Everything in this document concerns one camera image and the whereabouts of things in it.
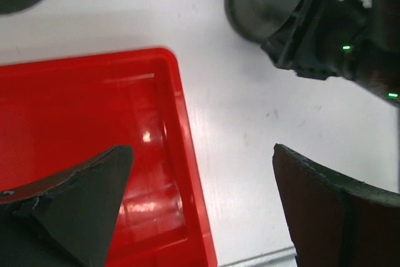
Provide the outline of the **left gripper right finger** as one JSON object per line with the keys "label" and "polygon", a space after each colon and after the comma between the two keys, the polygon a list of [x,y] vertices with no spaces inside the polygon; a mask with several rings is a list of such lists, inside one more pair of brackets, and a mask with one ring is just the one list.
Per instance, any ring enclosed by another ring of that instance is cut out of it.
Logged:
{"label": "left gripper right finger", "polygon": [[283,144],[272,161],[298,266],[399,266],[399,194]]}

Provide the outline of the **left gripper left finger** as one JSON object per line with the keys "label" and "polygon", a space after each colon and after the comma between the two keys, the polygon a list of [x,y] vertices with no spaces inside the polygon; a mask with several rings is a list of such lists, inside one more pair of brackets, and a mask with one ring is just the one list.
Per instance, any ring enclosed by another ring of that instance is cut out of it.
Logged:
{"label": "left gripper left finger", "polygon": [[1,192],[1,266],[105,266],[134,160],[129,145]]}

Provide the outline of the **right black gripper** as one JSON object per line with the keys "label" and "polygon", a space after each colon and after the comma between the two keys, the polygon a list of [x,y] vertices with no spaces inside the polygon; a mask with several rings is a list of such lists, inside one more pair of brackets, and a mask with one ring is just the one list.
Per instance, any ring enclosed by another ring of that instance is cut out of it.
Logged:
{"label": "right black gripper", "polygon": [[[303,39],[308,54],[296,68]],[[302,78],[352,81],[379,98],[399,97],[399,0],[300,0],[261,49]]]}

